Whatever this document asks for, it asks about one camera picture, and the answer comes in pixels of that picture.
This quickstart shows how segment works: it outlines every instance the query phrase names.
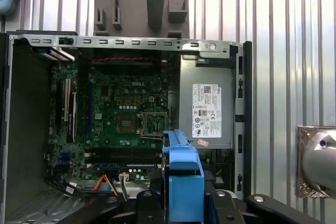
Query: corrugated metal wall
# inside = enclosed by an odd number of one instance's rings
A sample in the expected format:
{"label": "corrugated metal wall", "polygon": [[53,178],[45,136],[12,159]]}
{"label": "corrugated metal wall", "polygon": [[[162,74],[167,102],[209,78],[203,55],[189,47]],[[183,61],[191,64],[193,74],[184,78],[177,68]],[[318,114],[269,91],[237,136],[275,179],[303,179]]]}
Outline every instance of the corrugated metal wall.
{"label": "corrugated metal wall", "polygon": [[[191,37],[254,43],[253,193],[334,223],[336,201],[295,197],[297,125],[336,126],[336,0],[190,0]],[[93,0],[22,0],[6,30],[92,35]]]}

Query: expansion slot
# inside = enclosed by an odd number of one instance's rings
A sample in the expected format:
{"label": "expansion slot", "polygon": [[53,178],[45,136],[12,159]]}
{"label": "expansion slot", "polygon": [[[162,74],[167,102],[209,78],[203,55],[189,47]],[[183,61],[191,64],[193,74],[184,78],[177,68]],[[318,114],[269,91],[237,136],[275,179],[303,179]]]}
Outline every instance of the expansion slot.
{"label": "expansion slot", "polygon": [[75,142],[76,136],[76,114],[77,114],[77,92],[72,92],[69,100],[68,136],[67,142]]}
{"label": "expansion slot", "polygon": [[88,105],[88,122],[86,125],[86,136],[89,137],[92,128],[92,103],[93,103],[93,83],[89,82],[89,105]]}
{"label": "expansion slot", "polygon": [[68,121],[69,117],[69,100],[71,95],[71,79],[65,80],[65,102],[64,102],[64,121]]}
{"label": "expansion slot", "polygon": [[62,105],[63,105],[63,82],[57,82],[57,89],[56,89],[56,115],[55,115],[55,125],[57,132],[60,131],[61,124],[62,124]]}

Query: power supply label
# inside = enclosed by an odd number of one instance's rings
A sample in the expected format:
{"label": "power supply label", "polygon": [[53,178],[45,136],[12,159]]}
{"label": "power supply label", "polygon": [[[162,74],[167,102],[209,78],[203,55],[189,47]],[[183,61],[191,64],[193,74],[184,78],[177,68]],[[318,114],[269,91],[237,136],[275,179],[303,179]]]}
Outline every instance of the power supply label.
{"label": "power supply label", "polygon": [[193,137],[222,137],[222,89],[193,84]]}

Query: gray foam insert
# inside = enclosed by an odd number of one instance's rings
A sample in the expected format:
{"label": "gray foam insert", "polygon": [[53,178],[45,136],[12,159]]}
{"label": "gray foam insert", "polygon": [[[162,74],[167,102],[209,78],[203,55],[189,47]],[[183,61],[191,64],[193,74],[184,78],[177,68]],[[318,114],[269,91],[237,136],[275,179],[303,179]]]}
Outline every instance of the gray foam insert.
{"label": "gray foam insert", "polygon": [[188,0],[95,0],[95,10],[97,36],[167,37],[179,31],[189,38]]}

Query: motherboard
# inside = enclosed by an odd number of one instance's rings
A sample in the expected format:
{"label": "motherboard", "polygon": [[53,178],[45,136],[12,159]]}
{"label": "motherboard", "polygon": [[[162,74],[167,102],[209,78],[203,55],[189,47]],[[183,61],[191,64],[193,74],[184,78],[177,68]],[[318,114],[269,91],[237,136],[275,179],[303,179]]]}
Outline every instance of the motherboard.
{"label": "motherboard", "polygon": [[161,162],[163,131],[171,124],[169,85],[164,72],[113,74],[87,61],[55,64],[49,167],[76,179],[109,170],[147,179]]}

